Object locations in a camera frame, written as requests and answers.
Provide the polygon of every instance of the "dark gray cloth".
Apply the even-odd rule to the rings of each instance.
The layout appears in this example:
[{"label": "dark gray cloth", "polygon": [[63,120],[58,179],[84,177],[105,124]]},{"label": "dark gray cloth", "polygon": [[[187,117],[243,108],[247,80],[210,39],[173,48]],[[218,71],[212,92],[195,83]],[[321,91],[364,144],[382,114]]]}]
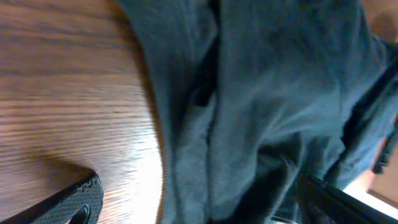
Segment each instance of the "dark gray cloth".
[{"label": "dark gray cloth", "polygon": [[398,111],[397,77],[396,62],[353,108],[343,136],[346,150],[329,170],[325,178],[329,184],[343,189],[363,171],[370,169],[382,140],[393,133]]},{"label": "dark gray cloth", "polygon": [[377,158],[376,163],[373,167],[373,172],[375,174],[383,174],[383,169],[389,165],[389,160],[397,147],[398,142],[398,120],[395,123],[394,130],[390,133],[389,137],[386,139],[386,143]]},{"label": "dark gray cloth", "polygon": [[297,219],[297,174],[340,163],[353,107],[391,65],[359,1],[119,3],[162,123],[162,223]]}]

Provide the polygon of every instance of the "clothing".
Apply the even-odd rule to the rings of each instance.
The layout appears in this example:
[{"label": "clothing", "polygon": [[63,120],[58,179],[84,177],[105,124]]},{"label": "clothing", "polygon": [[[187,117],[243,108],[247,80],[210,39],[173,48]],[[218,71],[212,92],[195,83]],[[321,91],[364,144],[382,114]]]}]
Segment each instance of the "clothing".
[{"label": "clothing", "polygon": [[381,151],[381,154],[378,157],[373,167],[373,172],[375,174],[383,174],[383,168],[388,166],[390,157],[392,156],[394,149],[397,147],[397,142],[398,142],[398,122],[396,122],[394,130],[387,138],[387,141]]},{"label": "clothing", "polygon": [[359,1],[119,3],[162,125],[162,223],[299,221],[297,174],[352,162],[344,126],[391,66]]}]

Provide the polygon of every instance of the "wooden table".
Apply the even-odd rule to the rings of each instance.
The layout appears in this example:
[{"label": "wooden table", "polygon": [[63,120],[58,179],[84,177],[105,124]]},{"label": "wooden table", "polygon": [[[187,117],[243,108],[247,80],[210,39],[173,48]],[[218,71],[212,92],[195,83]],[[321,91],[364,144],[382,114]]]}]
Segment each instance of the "wooden table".
[{"label": "wooden table", "polygon": [[143,62],[111,0],[0,0],[0,221],[88,167],[104,184],[100,223],[155,222],[162,166]]}]

